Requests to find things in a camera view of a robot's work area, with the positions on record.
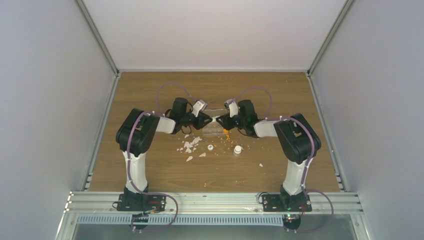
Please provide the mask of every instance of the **wooden table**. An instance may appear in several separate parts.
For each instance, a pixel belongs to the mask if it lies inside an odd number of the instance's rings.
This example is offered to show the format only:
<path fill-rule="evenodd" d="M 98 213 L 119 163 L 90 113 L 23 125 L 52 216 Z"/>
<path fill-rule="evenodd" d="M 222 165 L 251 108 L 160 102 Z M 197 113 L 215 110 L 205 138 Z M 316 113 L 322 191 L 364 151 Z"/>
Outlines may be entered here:
<path fill-rule="evenodd" d="M 126 182 L 125 161 L 115 135 L 133 108 L 157 111 L 157 89 L 166 82 L 176 82 L 209 108 L 222 109 L 224 101 L 244 89 L 261 86 L 270 91 L 273 106 L 270 117 L 302 113 L 321 139 L 322 147 L 307 175 L 306 187 L 324 192 L 339 192 L 311 89 L 301 72 L 124 72 L 117 87 L 93 172 L 90 191 L 122 191 Z M 175 85 L 165 86 L 159 94 L 161 108 L 170 109 L 177 97 L 189 99 Z M 270 100 L 258 89 L 238 100 L 250 99 L 259 118 L 263 118 Z M 201 137 L 193 153 L 180 152 L 183 141 Z M 146 177 L 151 192 L 277 192 L 285 179 L 287 159 L 277 138 L 261 139 L 241 135 L 236 129 L 223 139 L 204 137 L 193 129 L 187 139 L 156 133 L 146 157 Z M 208 151 L 209 144 L 216 145 Z M 232 146 L 242 145 L 241 155 L 233 155 Z"/>

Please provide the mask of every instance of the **white cap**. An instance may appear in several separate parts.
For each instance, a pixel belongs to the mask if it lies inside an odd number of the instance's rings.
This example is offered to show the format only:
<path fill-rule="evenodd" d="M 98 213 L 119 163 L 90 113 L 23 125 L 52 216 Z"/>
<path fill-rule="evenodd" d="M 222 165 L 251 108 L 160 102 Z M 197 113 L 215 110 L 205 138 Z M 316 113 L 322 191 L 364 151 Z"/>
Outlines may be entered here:
<path fill-rule="evenodd" d="M 234 153 L 240 154 L 242 152 L 242 147 L 237 145 L 234 147 Z"/>

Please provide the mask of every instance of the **purple cable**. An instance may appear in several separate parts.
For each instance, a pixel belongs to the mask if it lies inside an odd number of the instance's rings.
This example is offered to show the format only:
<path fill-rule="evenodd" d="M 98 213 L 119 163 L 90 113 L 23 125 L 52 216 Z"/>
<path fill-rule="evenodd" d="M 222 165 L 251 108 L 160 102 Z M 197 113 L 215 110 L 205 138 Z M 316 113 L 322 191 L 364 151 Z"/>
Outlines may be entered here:
<path fill-rule="evenodd" d="M 170 198 L 175 203 L 175 215 L 174 215 L 173 219 L 171 220 L 171 222 L 169 222 L 167 225 L 165 225 L 162 228 L 152 229 L 152 230 L 140 230 L 140 233 L 154 233 L 154 232 L 157 232 L 157 231 L 164 230 L 164 229 L 168 228 L 169 226 L 171 226 L 175 222 L 175 220 L 177 219 L 177 215 L 178 215 L 178 203 L 177 203 L 177 200 L 174 197 L 172 197 L 171 195 L 168 195 L 168 194 L 165 194 L 165 193 L 160 193 L 160 192 L 144 192 L 144 191 L 140 190 L 134 184 L 133 178 L 131 177 L 131 171 L 130 171 L 130 168 L 131 168 L 131 155 L 130 155 L 131 140 L 133 139 L 133 134 L 134 134 L 134 131 L 136 129 L 137 124 L 140 122 L 140 120 L 142 119 L 142 117 L 144 115 L 146 115 L 146 114 L 152 114 L 152 113 L 151 112 L 147 112 L 147 111 L 142 112 L 137 117 L 137 119 L 135 120 L 134 125 L 132 125 L 131 132 L 129 133 L 128 144 L 126 146 L 126 154 L 127 154 L 127 158 L 128 158 L 128 163 L 126 165 L 127 166 L 126 167 L 126 174 L 128 175 L 128 179 L 129 179 L 129 182 L 131 183 L 131 186 L 137 192 L 139 192 L 140 194 L 143 194 L 143 195 L 146 195 L 146 196 L 149 196 L 149 195 L 164 196 L 164 197 Z M 131 229 L 133 229 L 133 225 L 134 225 L 134 219 L 131 221 Z"/>
<path fill-rule="evenodd" d="M 195 98 L 195 97 L 193 97 L 190 93 L 189 93 L 189 91 L 187 91 L 187 89 L 185 88 L 185 87 L 183 87 L 181 84 L 179 84 L 179 83 L 176 83 L 176 82 L 167 82 L 167 83 L 164 83 L 164 84 L 162 84 L 162 86 L 160 86 L 158 89 L 157 89 L 157 92 L 156 92 L 156 107 L 157 107 L 157 109 L 159 110 L 159 113 L 161 114 L 161 115 L 163 115 L 164 114 L 164 111 L 162 111 L 162 108 L 161 108 L 161 106 L 160 106 L 160 104 L 159 104 L 159 92 L 161 91 L 161 89 L 163 88 L 163 87 L 165 87 L 166 85 L 170 85 L 170 84 L 173 84 L 173 85 L 177 85 L 178 87 L 180 87 L 182 90 L 184 90 L 184 92 L 194 101 L 194 102 L 196 102 L 197 101 L 197 99 Z"/>
<path fill-rule="evenodd" d="M 318 193 L 318 194 L 321 194 L 321 195 L 323 195 L 327 199 L 327 201 L 328 201 L 328 203 L 330 204 L 330 207 L 331 207 L 331 217 L 330 217 L 330 220 L 326 224 L 324 224 L 323 226 L 321 226 L 321 227 L 319 227 L 317 229 L 313 229 L 313 230 L 300 230 L 300 231 L 297 231 L 296 230 L 296 233 L 303 233 L 303 234 L 314 233 L 314 232 L 317 232 L 317 231 L 320 231 L 320 230 L 324 229 L 325 227 L 327 227 L 333 221 L 333 217 L 334 217 L 334 206 L 333 206 L 333 203 L 331 202 L 330 198 L 325 193 L 323 193 L 322 191 L 315 190 L 315 189 L 311 189 L 311 190 L 305 191 L 305 188 L 303 187 L 303 185 L 305 184 L 305 181 L 306 181 L 306 174 L 308 172 L 309 164 L 311 163 L 311 161 L 313 159 L 313 156 L 314 156 L 314 152 L 315 152 L 315 144 L 314 144 L 314 140 L 312 138 L 311 133 L 308 131 L 308 129 L 305 127 L 305 125 L 303 125 L 300 121 L 298 121 L 297 119 L 294 119 L 293 117 L 281 117 L 281 119 L 288 119 L 288 120 L 291 120 L 291 121 L 295 122 L 297 125 L 299 125 L 305 131 L 305 133 L 306 133 L 306 135 L 307 135 L 307 137 L 309 138 L 309 141 L 310 141 L 311 151 L 310 151 L 309 157 L 307 158 L 307 160 L 305 162 L 305 167 L 303 169 L 302 179 L 300 181 L 300 187 L 302 188 L 303 194 L 305 196 L 307 196 L 308 193 Z M 268 120 L 267 119 L 267 121 L 280 121 L 281 119 L 272 119 L 272 120 Z"/>
<path fill-rule="evenodd" d="M 271 113 L 271 108 L 273 107 L 273 97 L 271 96 L 270 91 L 268 91 L 267 89 L 265 89 L 264 87 L 261 86 L 252 86 L 247 88 L 246 90 L 242 91 L 239 95 L 237 95 L 235 98 L 233 98 L 228 104 L 231 104 L 232 102 L 235 102 L 238 98 L 240 98 L 243 94 L 245 94 L 247 91 L 252 90 L 252 89 L 260 89 L 262 91 L 264 91 L 266 94 L 268 94 L 269 97 L 269 107 L 268 107 L 268 111 L 265 114 L 265 117 L 267 118 L 270 113 Z"/>

